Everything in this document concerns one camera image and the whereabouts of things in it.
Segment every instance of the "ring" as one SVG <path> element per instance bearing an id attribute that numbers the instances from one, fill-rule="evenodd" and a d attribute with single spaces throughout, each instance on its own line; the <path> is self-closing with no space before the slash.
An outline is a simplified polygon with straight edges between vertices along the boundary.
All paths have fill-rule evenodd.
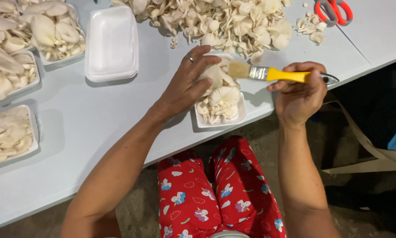
<path id="1" fill-rule="evenodd" d="M 192 56 L 185 56 L 184 59 L 190 60 L 192 63 L 194 62 L 194 58 Z"/>

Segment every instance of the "pastry brush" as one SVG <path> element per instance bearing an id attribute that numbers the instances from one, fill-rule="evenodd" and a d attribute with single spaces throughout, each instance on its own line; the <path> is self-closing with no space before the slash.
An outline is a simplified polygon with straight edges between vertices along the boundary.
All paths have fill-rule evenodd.
<path id="1" fill-rule="evenodd" d="M 310 72 L 284 72 L 272 67 L 251 66 L 238 61 L 232 61 L 229 64 L 227 74 L 234 78 L 249 78 L 267 81 L 286 79 L 308 84 L 308 75 Z M 339 82 L 338 78 L 330 74 L 321 73 L 321 75 L 326 84 Z"/>

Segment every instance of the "concrete floor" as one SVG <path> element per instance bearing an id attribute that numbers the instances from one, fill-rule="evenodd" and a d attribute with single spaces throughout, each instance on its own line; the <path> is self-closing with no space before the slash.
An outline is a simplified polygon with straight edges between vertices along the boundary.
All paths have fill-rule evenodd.
<path id="1" fill-rule="evenodd" d="M 342 113 L 321 113 L 321 122 L 307 123 L 308 142 L 318 168 L 333 161 L 333 165 L 346 165 L 366 157 L 354 137 Z M 275 115 L 251 123 L 199 146 L 195 151 L 208 158 L 212 150 L 231 135 L 248 139 L 260 161 L 270 188 L 278 198 L 280 210 L 283 204 L 277 177 L 278 120 Z M 325 185 L 345 185 L 368 192 L 382 192 L 396 187 L 396 171 L 354 175 L 328 175 L 321 172 Z M 158 237 L 158 189 L 156 164 L 144 169 L 130 193 L 117 207 L 117 217 L 123 237 Z M 0 228 L 0 238 L 57 238 L 70 201 Z M 344 238 L 396 238 L 386 230 L 382 218 L 374 212 L 353 211 L 331 207 L 333 220 Z"/>

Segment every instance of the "orange scissors handle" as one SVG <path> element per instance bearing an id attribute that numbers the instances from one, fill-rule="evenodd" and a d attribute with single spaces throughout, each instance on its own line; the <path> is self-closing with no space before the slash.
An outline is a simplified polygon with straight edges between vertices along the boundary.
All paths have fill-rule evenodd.
<path id="1" fill-rule="evenodd" d="M 343 19 L 338 5 L 345 11 L 347 15 L 346 20 Z M 328 15 L 328 18 L 323 14 L 322 6 Z M 343 0 L 317 0 L 316 5 L 314 6 L 314 11 L 328 27 L 333 27 L 337 23 L 346 26 L 350 24 L 354 18 L 353 11 Z"/>

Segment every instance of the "white table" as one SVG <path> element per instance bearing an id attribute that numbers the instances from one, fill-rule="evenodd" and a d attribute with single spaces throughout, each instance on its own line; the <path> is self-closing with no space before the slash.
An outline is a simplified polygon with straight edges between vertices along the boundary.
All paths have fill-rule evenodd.
<path id="1" fill-rule="evenodd" d="M 106 0 L 69 0 L 79 12 L 86 29 L 89 12 L 109 7 Z M 301 0 L 285 12 L 291 22 L 310 8 Z M 104 153 L 127 132 L 159 98 L 174 75 L 182 57 L 195 45 L 183 37 L 172 50 L 171 38 L 164 38 L 148 21 L 138 24 L 139 73 L 133 80 L 94 84 L 84 77 L 83 61 L 42 72 L 42 87 L 11 102 L 27 104 L 38 118 L 40 150 L 29 158 L 0 164 L 0 226 L 65 201 Z M 370 71 L 370 64 L 338 28 L 324 32 L 326 41 L 315 46 L 308 36 L 293 34 L 286 50 L 267 50 L 262 65 L 281 69 L 297 61 L 317 61 L 346 83 Z M 235 127 L 199 130 L 190 112 L 174 118 L 157 137 L 145 161 L 152 164 L 230 130 L 272 113 L 273 98 L 267 82 L 243 80 L 248 116 Z"/>
<path id="2" fill-rule="evenodd" d="M 373 70 L 396 62 L 396 1 L 346 0 L 354 20 L 343 33 L 370 62 Z"/>

